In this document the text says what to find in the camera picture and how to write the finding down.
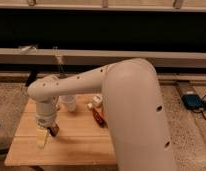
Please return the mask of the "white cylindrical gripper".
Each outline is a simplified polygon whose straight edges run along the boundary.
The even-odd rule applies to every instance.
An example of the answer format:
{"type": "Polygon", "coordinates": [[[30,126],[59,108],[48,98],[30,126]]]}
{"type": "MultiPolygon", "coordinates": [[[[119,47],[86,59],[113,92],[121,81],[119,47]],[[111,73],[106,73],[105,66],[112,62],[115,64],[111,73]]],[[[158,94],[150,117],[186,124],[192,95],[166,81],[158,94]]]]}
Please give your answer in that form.
{"type": "Polygon", "coordinates": [[[49,130],[46,128],[53,125],[56,113],[56,104],[53,101],[36,103],[36,122],[42,126],[37,129],[37,145],[39,148],[44,148],[46,145],[49,136],[49,130]]]}

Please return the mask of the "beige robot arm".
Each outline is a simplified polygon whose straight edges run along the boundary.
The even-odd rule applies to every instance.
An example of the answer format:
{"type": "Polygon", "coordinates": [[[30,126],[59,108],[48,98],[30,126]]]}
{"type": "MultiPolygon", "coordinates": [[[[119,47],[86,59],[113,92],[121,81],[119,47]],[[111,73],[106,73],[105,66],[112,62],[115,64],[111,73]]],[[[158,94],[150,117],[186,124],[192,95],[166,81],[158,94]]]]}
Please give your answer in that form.
{"type": "Polygon", "coordinates": [[[100,93],[119,171],[177,171],[161,88],[154,66],[134,58],[65,79],[47,76],[28,87],[36,121],[50,127],[54,99],[100,93]]]}

